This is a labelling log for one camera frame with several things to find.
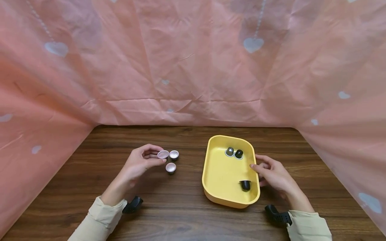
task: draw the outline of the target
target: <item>heart pattern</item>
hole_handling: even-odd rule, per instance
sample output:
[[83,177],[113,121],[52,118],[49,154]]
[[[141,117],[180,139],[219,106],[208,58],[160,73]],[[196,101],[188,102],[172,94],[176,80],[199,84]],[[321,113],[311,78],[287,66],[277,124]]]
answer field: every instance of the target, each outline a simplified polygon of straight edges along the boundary
[[263,39],[247,38],[244,40],[244,48],[251,54],[259,50],[264,44]]
[[167,79],[163,79],[163,80],[161,80],[161,82],[162,82],[164,85],[168,85],[168,84],[169,84],[169,80],[167,80]]
[[0,122],[8,122],[12,119],[12,114],[5,114],[3,116],[0,116]]
[[44,47],[50,53],[56,54],[60,57],[65,57],[68,53],[68,47],[65,43],[61,42],[47,42]]
[[37,154],[40,151],[41,148],[42,148],[42,146],[34,146],[34,147],[32,147],[32,150],[31,150],[32,154]]
[[311,123],[312,123],[314,126],[317,126],[317,125],[318,125],[318,120],[317,120],[317,119],[312,119],[312,120],[311,120]]
[[382,213],[382,206],[378,199],[362,192],[358,196],[365,203],[365,207],[368,206],[375,213]]
[[348,99],[351,97],[351,95],[346,94],[344,91],[339,92],[338,96],[340,99]]

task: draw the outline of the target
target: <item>left hand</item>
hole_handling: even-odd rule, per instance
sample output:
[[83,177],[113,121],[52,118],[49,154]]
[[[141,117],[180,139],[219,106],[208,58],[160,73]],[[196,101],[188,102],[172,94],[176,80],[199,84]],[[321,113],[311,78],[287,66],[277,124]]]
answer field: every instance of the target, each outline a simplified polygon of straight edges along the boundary
[[102,202],[109,206],[118,204],[147,169],[166,162],[166,159],[157,158],[158,152],[162,150],[162,147],[152,144],[134,149],[117,177],[102,194]]

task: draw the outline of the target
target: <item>hand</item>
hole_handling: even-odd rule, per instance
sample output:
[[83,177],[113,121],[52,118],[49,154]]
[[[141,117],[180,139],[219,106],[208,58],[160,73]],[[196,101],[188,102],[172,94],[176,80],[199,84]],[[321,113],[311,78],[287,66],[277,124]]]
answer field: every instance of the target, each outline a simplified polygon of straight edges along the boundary
[[264,155],[256,155],[256,159],[261,160],[262,163],[259,165],[251,164],[250,166],[259,174],[260,187],[272,186],[282,198],[290,203],[293,210],[315,212],[307,196],[281,162]]
[[102,202],[109,206],[117,205],[147,169],[166,162],[166,159],[157,158],[157,153],[162,150],[162,147],[152,144],[134,149],[117,177],[102,194]]

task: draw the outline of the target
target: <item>black clip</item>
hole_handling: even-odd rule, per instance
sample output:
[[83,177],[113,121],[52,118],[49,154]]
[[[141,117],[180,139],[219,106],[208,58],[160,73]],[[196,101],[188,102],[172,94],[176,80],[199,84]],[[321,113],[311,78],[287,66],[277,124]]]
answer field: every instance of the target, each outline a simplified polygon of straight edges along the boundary
[[122,213],[124,214],[135,213],[141,208],[143,202],[144,201],[142,200],[142,198],[135,196],[133,201],[131,201],[131,203],[128,203],[126,207],[122,210]]
[[291,216],[288,212],[279,213],[276,207],[272,204],[265,207],[268,218],[277,226],[283,226],[283,224],[292,225]]

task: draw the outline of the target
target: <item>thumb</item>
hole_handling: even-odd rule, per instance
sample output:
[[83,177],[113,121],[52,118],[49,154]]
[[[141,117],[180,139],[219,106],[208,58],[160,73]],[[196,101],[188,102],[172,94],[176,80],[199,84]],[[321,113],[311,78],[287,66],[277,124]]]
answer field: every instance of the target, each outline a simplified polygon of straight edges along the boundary
[[267,174],[267,172],[269,172],[268,169],[265,169],[264,167],[256,165],[256,164],[251,164],[249,166],[251,167],[251,169],[253,171],[258,172],[262,177],[264,177],[264,175]]
[[149,169],[151,167],[160,166],[165,162],[166,162],[166,159],[149,158],[149,159],[146,159],[146,167]]

